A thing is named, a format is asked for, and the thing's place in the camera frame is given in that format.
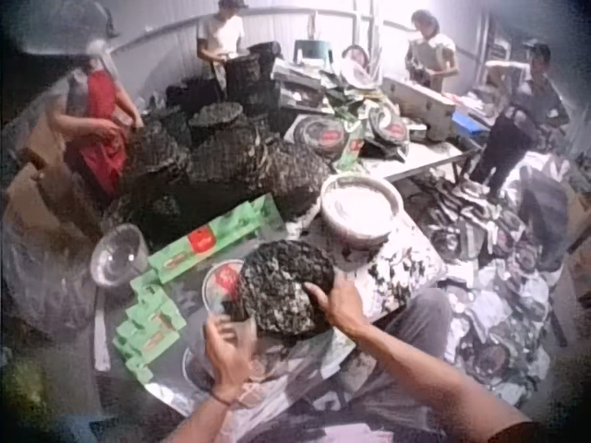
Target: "dark pants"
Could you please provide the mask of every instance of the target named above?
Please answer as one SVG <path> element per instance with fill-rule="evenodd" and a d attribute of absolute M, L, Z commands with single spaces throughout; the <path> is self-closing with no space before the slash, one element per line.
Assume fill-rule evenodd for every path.
<path fill-rule="evenodd" d="M 413 299 L 385 330 L 441 359 L 451 323 L 452 308 L 447 295 L 439 289 L 427 289 Z M 327 380 L 319 389 L 322 394 L 325 390 L 336 394 L 344 390 L 340 374 Z M 299 401 L 270 423 L 255 429 L 244 440 L 317 441 L 325 435 L 323 428 L 358 423 L 368 424 L 372 429 L 393 431 L 399 437 L 396 441 L 442 441 L 440 434 L 432 432 L 439 426 L 430 420 L 429 409 L 385 371 L 380 362 L 344 409 L 319 412 Z"/>
<path fill-rule="evenodd" d="M 532 140 L 512 120 L 499 116 L 490 130 L 487 147 L 470 180 L 484 183 L 493 168 L 496 168 L 488 186 L 491 195 L 498 195 L 511 170 L 519 163 L 532 146 Z"/>

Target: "corrugated wall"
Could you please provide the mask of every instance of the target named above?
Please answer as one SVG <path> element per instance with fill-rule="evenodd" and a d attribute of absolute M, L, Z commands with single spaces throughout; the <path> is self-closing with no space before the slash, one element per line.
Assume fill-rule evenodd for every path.
<path fill-rule="evenodd" d="M 476 78 L 484 14 L 473 0 L 382 1 L 385 26 L 383 64 L 386 76 L 404 75 L 410 16 L 418 8 L 430 9 L 440 20 L 442 31 L 456 41 L 461 75 L 446 83 L 446 90 L 464 92 Z M 297 39 L 307 37 L 308 14 L 320 10 L 320 38 L 331 42 L 339 54 L 354 42 L 357 10 L 359 43 L 368 47 L 372 0 L 247 0 L 246 46 L 276 40 L 286 58 L 293 57 Z M 199 74 L 196 19 L 214 13 L 217 0 L 102 0 L 122 32 L 114 42 L 114 59 L 121 79 L 132 97 L 147 97 L 168 85 Z"/>

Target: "gray shirt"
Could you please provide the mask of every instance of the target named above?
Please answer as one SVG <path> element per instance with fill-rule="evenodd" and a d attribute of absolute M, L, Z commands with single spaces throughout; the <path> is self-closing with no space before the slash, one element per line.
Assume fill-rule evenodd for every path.
<path fill-rule="evenodd" d="M 546 122 L 553 110 L 564 112 L 561 97 L 547 78 L 542 86 L 535 84 L 528 66 L 524 81 L 513 91 L 505 116 L 536 140 L 537 129 Z"/>

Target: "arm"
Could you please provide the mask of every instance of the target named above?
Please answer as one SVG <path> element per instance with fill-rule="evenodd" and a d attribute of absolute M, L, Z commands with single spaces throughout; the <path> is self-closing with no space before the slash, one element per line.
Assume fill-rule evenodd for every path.
<path fill-rule="evenodd" d="M 67 115 L 66 99 L 63 97 L 57 98 L 49 104 L 47 119 L 50 126 L 67 139 L 85 136 L 108 139 L 115 137 L 120 131 L 119 126 L 110 120 Z"/>
<path fill-rule="evenodd" d="M 245 53 L 246 49 L 244 49 L 244 22 L 240 20 L 240 33 L 238 34 L 238 42 L 236 43 L 236 50 L 239 54 Z"/>
<path fill-rule="evenodd" d="M 364 317 L 356 287 L 343 277 L 330 297 L 307 283 L 328 320 L 374 356 L 415 397 L 440 416 L 451 435 L 486 442 L 528 418 L 446 363 L 375 328 Z"/>
<path fill-rule="evenodd" d="M 215 384 L 212 397 L 181 424 L 166 441 L 169 443 L 212 443 L 223 421 L 250 377 L 251 358 L 257 335 L 254 321 L 242 325 L 240 335 L 227 317 L 210 317 L 204 327 L 205 354 L 213 365 Z"/>
<path fill-rule="evenodd" d="M 443 62 L 447 67 L 442 71 L 434 72 L 432 76 L 447 78 L 457 76 L 458 74 L 460 74 L 460 69 L 458 67 L 458 59 L 454 49 L 443 49 Z"/>
<path fill-rule="evenodd" d="M 413 46 L 410 43 L 408 44 L 408 51 L 406 51 L 406 56 L 404 57 L 404 64 L 407 71 L 413 68 Z"/>
<path fill-rule="evenodd" d="M 124 113 L 132 118 L 134 127 L 143 127 L 144 123 L 141 120 L 138 107 L 131 101 L 129 94 L 127 94 L 126 89 L 119 80 L 115 80 L 115 88 L 115 104 L 119 106 Z"/>
<path fill-rule="evenodd" d="M 204 62 L 224 63 L 225 58 L 215 54 L 213 51 L 207 49 L 207 40 L 197 40 L 197 57 Z"/>
<path fill-rule="evenodd" d="M 553 126 L 553 127 L 560 127 L 560 126 L 568 125 L 569 123 L 571 123 L 571 117 L 569 117 L 569 114 L 566 112 L 566 109 L 564 108 L 564 105 L 562 104 L 562 100 L 558 96 L 558 94 L 557 94 L 557 105 L 556 105 L 555 109 L 558 112 L 558 115 L 556 115 L 555 117 L 548 117 L 546 119 L 546 123 L 548 125 Z"/>

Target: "person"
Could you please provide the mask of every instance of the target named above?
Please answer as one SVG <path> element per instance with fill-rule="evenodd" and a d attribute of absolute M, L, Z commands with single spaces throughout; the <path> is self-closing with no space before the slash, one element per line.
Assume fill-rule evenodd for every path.
<path fill-rule="evenodd" d="M 460 73 L 455 43 L 440 33 L 440 24 L 430 12 L 419 9 L 411 20 L 420 35 L 410 41 L 406 69 L 412 80 L 441 92 L 443 80 Z"/>
<path fill-rule="evenodd" d="M 496 169 L 488 183 L 492 198 L 498 196 L 511 170 L 536 146 L 542 125 L 560 127 L 569 123 L 561 97 L 548 79 L 549 47 L 545 43 L 534 43 L 530 57 L 529 64 L 487 62 L 488 76 L 501 93 L 509 97 L 509 103 L 491 128 L 487 146 L 470 179 L 484 183 L 493 168 Z M 515 69 L 522 71 L 525 79 L 511 92 L 506 77 Z M 552 111 L 556 112 L 554 116 L 550 116 Z"/>
<path fill-rule="evenodd" d="M 223 64 L 242 50 L 244 23 L 237 14 L 246 7 L 244 0 L 220 0 L 218 13 L 205 17 L 198 24 L 197 57 L 205 62 L 202 76 L 219 88 L 219 93 L 225 90 Z"/>
<path fill-rule="evenodd" d="M 143 127 L 136 105 L 117 79 L 104 41 L 89 45 L 88 59 L 51 92 L 47 108 L 51 127 L 67 140 L 64 160 L 78 173 L 99 207 L 118 196 L 126 162 L 125 131 L 115 122 L 119 107 L 134 128 Z"/>
<path fill-rule="evenodd" d="M 442 433 L 419 429 L 428 422 L 426 406 L 450 438 L 475 442 L 544 441 L 540 426 L 441 361 L 452 321 L 452 310 L 442 291 L 431 289 L 418 295 L 383 331 L 364 317 L 355 285 L 342 275 L 336 277 L 329 296 L 313 284 L 307 283 L 306 288 L 330 323 L 380 366 L 346 411 L 333 416 L 310 413 L 285 419 L 280 415 L 267 429 L 258 431 L 255 441 L 335 441 L 323 440 L 326 434 L 321 431 L 336 423 L 332 421 L 335 416 L 340 423 L 364 422 L 370 429 L 395 429 L 395 441 L 444 441 Z M 215 367 L 211 398 L 167 441 L 213 441 L 248 378 L 252 340 L 236 345 L 226 341 L 224 337 L 233 337 L 227 319 L 209 318 L 205 331 L 207 355 Z M 374 441 L 368 433 L 355 436 L 353 428 L 347 429 L 347 439 L 336 441 Z"/>

